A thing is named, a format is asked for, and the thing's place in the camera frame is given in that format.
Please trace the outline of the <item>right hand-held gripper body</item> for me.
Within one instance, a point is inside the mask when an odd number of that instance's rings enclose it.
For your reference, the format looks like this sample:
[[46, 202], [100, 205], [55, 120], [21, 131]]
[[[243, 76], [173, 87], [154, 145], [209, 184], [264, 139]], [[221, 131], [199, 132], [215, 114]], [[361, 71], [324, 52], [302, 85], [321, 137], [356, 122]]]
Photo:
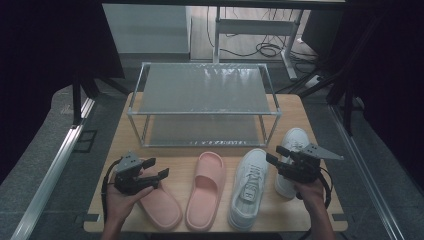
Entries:
[[312, 183], [321, 174], [320, 164], [324, 159], [343, 160], [344, 157], [315, 144], [309, 144], [299, 152], [291, 151], [287, 157], [291, 163], [283, 163], [278, 173], [283, 177], [299, 182]]

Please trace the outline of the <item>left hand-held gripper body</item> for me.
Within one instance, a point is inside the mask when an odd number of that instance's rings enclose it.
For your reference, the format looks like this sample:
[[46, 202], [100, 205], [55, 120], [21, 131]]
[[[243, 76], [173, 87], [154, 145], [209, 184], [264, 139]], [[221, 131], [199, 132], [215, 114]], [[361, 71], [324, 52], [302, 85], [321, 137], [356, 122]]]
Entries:
[[140, 177], [141, 168], [140, 159], [135, 153], [129, 151], [124, 155], [115, 170], [115, 188], [122, 194], [135, 195], [139, 191], [147, 188], [157, 188], [159, 182], [153, 182], [151, 177]]

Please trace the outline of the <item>white sneaker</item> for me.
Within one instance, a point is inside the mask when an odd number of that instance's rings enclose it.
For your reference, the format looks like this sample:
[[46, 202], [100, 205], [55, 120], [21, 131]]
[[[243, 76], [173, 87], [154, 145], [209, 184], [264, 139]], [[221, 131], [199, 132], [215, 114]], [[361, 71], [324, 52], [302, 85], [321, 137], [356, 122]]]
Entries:
[[228, 221], [233, 228], [249, 231], [254, 225], [267, 173], [266, 152], [262, 149], [250, 150], [239, 162], [228, 213]]
[[[288, 130], [281, 142], [284, 148], [294, 152], [299, 152], [309, 144], [309, 137], [301, 128], [292, 128]], [[274, 188], [279, 195], [285, 198], [293, 199], [296, 196], [294, 184], [285, 179], [282, 175], [276, 176]]]

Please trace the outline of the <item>pink slipper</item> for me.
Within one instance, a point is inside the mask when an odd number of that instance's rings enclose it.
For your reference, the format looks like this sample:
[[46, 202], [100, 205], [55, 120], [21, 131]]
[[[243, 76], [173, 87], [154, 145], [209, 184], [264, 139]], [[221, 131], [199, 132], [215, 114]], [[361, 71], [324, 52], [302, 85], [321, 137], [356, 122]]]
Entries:
[[226, 183], [223, 159], [214, 152], [202, 153], [195, 168], [192, 191], [186, 207], [186, 226], [208, 231], [215, 220]]
[[160, 180], [158, 187], [143, 197], [138, 205], [158, 230], [171, 231], [182, 220], [183, 213], [180, 204], [164, 180]]

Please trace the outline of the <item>metal two-tier shoe rack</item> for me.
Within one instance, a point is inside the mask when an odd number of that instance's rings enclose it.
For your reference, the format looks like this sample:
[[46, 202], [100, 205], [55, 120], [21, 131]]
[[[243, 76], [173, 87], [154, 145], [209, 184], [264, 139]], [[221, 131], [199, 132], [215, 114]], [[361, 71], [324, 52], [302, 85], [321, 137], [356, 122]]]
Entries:
[[265, 64], [144, 63], [127, 116], [142, 147], [265, 147], [282, 115]]

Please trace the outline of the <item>person's right hand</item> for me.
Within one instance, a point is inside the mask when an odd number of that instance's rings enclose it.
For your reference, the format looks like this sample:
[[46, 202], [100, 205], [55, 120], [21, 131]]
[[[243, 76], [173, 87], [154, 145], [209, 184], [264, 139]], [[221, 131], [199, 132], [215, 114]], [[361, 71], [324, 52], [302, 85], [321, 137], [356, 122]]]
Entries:
[[324, 209], [324, 187], [320, 180], [312, 183], [294, 183], [295, 190], [300, 193], [303, 198], [307, 211], [317, 211]]

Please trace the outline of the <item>person's left hand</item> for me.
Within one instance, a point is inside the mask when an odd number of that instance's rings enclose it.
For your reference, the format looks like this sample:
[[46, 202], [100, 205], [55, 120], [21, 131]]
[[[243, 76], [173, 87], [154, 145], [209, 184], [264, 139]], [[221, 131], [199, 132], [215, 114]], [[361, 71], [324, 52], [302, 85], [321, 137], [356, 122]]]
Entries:
[[135, 195], [122, 194], [115, 188], [115, 173], [109, 179], [106, 192], [107, 224], [123, 224], [131, 213], [133, 206], [154, 190], [147, 187]]

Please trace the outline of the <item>black stand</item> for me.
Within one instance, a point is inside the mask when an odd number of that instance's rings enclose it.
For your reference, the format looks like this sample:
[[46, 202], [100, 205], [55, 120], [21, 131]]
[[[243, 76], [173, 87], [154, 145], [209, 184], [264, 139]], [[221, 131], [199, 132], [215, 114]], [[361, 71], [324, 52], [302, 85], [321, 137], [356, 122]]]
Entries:
[[82, 124], [82, 105], [81, 105], [81, 90], [84, 90], [86, 96], [90, 99], [96, 98], [100, 90], [95, 83], [95, 80], [99, 79], [103, 83], [111, 86], [120, 93], [128, 95], [130, 91], [125, 88], [123, 85], [113, 80], [101, 75], [89, 74], [88, 76], [82, 75], [80, 72], [76, 72], [72, 80], [72, 100], [73, 100], [73, 123], [72, 127], [76, 128]]
[[342, 123], [349, 134], [351, 134], [354, 85], [359, 79], [357, 70], [364, 56], [365, 47], [379, 22], [380, 19], [376, 16], [367, 14], [360, 16], [356, 13], [353, 15], [345, 13], [339, 18], [334, 18], [334, 23], [331, 23], [329, 17], [322, 17], [321, 22], [316, 22], [315, 18], [307, 22], [309, 28], [316, 27], [315, 33], [318, 33], [321, 23], [323, 27], [333, 26], [334, 34], [329, 53], [320, 58], [318, 68], [313, 70], [313, 73], [323, 71], [327, 73], [327, 77], [317, 85], [302, 90], [298, 96], [305, 98], [331, 85], [326, 101], [330, 105], [335, 105], [344, 99]]

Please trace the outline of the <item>white power strip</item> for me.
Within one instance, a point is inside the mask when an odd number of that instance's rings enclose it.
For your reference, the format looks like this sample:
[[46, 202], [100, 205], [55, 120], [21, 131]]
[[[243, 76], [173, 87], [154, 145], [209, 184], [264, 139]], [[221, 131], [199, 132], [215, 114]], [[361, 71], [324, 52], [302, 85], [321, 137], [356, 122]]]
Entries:
[[321, 77], [319, 75], [315, 75], [308, 82], [305, 83], [305, 87], [311, 88], [311, 87], [317, 85], [318, 83], [320, 83], [322, 80], [323, 80], [323, 77]]

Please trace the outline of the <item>white cabinet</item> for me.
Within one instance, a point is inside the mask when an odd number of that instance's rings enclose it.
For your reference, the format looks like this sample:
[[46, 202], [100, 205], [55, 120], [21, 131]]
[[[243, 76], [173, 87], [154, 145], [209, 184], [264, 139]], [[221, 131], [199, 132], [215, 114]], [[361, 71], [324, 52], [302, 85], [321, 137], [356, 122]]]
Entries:
[[103, 4], [120, 54], [189, 54], [191, 10], [186, 6]]

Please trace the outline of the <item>dark curtain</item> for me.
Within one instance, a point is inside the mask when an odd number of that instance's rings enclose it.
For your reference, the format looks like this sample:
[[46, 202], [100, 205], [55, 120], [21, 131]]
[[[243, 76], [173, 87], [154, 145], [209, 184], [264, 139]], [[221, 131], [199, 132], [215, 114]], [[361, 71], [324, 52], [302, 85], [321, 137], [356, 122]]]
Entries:
[[0, 0], [0, 184], [58, 90], [123, 76], [102, 0]]
[[353, 68], [354, 93], [370, 126], [424, 191], [424, 0], [382, 0], [345, 13], [340, 34], [357, 40], [382, 17]]

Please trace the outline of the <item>aluminium rail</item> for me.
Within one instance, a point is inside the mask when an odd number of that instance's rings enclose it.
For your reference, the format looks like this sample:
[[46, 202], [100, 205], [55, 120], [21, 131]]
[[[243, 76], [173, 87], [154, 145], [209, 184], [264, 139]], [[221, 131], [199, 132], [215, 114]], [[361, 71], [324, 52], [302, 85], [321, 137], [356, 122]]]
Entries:
[[362, 153], [353, 137], [350, 136], [348, 131], [344, 128], [340, 111], [333, 105], [330, 105], [328, 109], [390, 240], [405, 240], [393, 212], [366, 165]]
[[62, 142], [40, 186], [35, 192], [28, 208], [17, 225], [10, 240], [28, 240], [68, 162], [68, 159], [81, 135], [96, 101], [87, 98], [79, 108], [79, 124], [72, 126]]

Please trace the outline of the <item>white desk frame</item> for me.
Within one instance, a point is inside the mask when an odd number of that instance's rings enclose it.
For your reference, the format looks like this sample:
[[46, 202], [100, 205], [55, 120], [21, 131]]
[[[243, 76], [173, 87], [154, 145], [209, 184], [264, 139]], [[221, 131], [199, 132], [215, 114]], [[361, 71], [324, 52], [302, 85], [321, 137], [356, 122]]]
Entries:
[[220, 10], [220, 7], [216, 8], [212, 57], [214, 63], [218, 63], [220, 60], [220, 36], [222, 34], [283, 36], [287, 37], [287, 40], [281, 49], [281, 58], [289, 78], [292, 81], [296, 81], [298, 79], [294, 65], [290, 60], [290, 52], [296, 40], [296, 35], [304, 13], [303, 10], [299, 10], [297, 16], [292, 21], [227, 19], [221, 17]]

